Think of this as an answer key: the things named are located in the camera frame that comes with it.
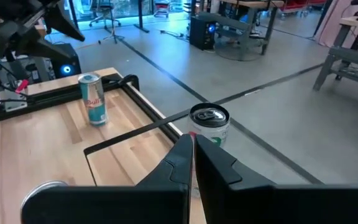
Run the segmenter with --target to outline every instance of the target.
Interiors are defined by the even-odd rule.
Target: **red bull can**
[[[78,83],[88,112],[89,123],[93,126],[106,124],[108,117],[100,75],[94,73],[80,75]]]

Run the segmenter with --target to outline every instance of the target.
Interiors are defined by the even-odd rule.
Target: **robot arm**
[[[43,17],[48,28],[56,29],[76,40],[84,41],[81,32],[67,19],[60,9],[59,0],[0,0],[0,57],[7,50],[16,55],[64,60],[69,55],[46,41],[35,29]]]

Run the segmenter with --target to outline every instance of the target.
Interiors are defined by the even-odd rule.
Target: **electronic equipment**
[[[216,21],[201,16],[192,16],[190,21],[190,44],[201,50],[213,50]]]
[[[66,52],[70,57],[66,60],[50,60],[55,77],[65,78],[81,74],[80,61],[78,60],[78,55],[71,44],[56,44],[56,46]]]
[[[184,134],[134,187],[52,187],[24,203],[23,224],[189,223],[195,169],[206,223],[358,223],[358,187],[277,185],[202,135]]]

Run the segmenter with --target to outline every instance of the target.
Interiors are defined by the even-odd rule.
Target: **green label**
[[[222,139],[219,138],[219,137],[212,137],[211,138],[211,141],[215,144],[217,144],[218,146],[221,146],[221,143],[222,143]]]

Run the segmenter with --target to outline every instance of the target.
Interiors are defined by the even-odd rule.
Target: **pull tab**
[[[205,120],[208,120],[208,119],[213,119],[213,118],[215,118],[216,116],[215,116],[214,111],[205,111],[205,112],[203,112],[203,113],[197,114],[197,117],[198,117],[200,120],[205,121]]]

